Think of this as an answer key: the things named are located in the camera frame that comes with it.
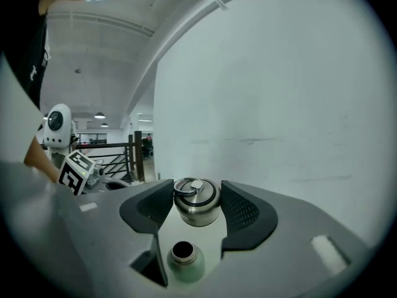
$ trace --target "black shirt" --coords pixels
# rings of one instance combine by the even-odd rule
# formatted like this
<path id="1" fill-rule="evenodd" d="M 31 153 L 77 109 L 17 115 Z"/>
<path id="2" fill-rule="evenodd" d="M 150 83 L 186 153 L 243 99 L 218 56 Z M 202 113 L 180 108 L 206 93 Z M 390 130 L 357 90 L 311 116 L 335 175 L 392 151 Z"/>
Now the black shirt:
<path id="1" fill-rule="evenodd" d="M 2 0 L 6 20 L 1 29 L 1 51 L 20 85 L 40 109 L 40 91 L 48 59 L 45 50 L 47 15 L 38 14 L 40 0 L 6 1 Z"/>

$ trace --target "person's arm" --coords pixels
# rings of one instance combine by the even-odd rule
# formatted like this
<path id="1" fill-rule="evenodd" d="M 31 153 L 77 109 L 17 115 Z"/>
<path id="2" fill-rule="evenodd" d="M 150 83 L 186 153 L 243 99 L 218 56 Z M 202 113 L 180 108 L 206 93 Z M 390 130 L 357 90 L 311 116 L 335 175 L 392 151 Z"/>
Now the person's arm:
<path id="1" fill-rule="evenodd" d="M 42 146 L 38 143 L 36 136 L 32 140 L 26 154 L 25 164 L 43 171 L 51 181 L 55 183 L 58 182 L 59 170 L 51 163 L 50 159 L 47 158 Z"/>

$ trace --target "white wall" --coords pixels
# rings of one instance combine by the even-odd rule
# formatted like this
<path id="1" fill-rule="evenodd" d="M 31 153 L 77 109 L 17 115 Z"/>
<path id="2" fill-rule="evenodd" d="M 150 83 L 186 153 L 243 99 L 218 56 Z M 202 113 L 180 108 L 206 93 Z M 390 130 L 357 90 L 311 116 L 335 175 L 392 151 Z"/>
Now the white wall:
<path id="1" fill-rule="evenodd" d="M 360 0 L 228 7 L 158 63 L 156 172 L 298 197 L 378 243 L 396 205 L 396 59 L 377 20 Z"/>
<path id="2" fill-rule="evenodd" d="M 216 8 L 218 8 L 216 0 L 183 0 L 156 30 L 139 54 L 138 63 L 133 70 L 130 80 L 130 102 L 124 114 L 123 129 L 131 111 L 155 79 L 157 63 L 161 57 L 179 37 Z"/>
<path id="3" fill-rule="evenodd" d="M 153 119 L 153 102 L 154 102 L 154 82 L 145 91 L 144 95 L 138 101 L 138 104 L 132 110 L 128 122 L 123 129 L 123 137 L 128 141 L 128 135 L 133 135 L 135 131 L 153 132 L 153 123 L 140 122 L 139 119 Z"/>
<path id="4" fill-rule="evenodd" d="M 115 130 L 107 132 L 107 143 L 123 143 L 126 142 L 123 138 L 122 130 Z"/>

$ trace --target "staircase railing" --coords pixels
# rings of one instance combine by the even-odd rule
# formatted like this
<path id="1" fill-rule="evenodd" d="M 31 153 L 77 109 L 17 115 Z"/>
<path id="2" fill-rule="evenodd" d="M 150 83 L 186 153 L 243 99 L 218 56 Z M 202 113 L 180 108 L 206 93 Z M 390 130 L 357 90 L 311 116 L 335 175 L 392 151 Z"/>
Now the staircase railing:
<path id="1" fill-rule="evenodd" d="M 103 149 L 103 148 L 124 148 L 123 153 L 113 153 L 108 155 L 94 155 L 89 156 L 91 159 L 96 160 L 98 158 L 106 158 L 114 156 L 115 158 L 108 162 L 102 164 L 104 173 L 109 176 L 114 176 L 117 173 L 126 172 L 123 179 L 129 182 L 135 181 L 137 179 L 139 182 L 145 180 L 145 171 L 143 169 L 143 157 L 142 157 L 142 132 L 134 132 L 133 135 L 128 136 L 128 143 L 100 143 L 100 144 L 87 144 L 87 145 L 76 145 L 77 150 L 87 150 L 87 149 Z"/>

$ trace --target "ceiling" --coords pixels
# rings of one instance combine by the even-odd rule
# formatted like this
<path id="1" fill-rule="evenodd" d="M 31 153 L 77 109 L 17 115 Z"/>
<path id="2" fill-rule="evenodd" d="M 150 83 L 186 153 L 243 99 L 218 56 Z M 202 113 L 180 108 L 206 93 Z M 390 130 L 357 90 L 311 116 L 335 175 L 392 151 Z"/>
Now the ceiling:
<path id="1" fill-rule="evenodd" d="M 42 112 L 62 102 L 74 118 L 92 118 L 101 111 L 109 129 L 119 129 L 139 54 L 182 1 L 56 3 L 48 14 L 51 58 L 43 80 Z M 99 129 L 101 122 L 93 119 L 87 128 Z"/>

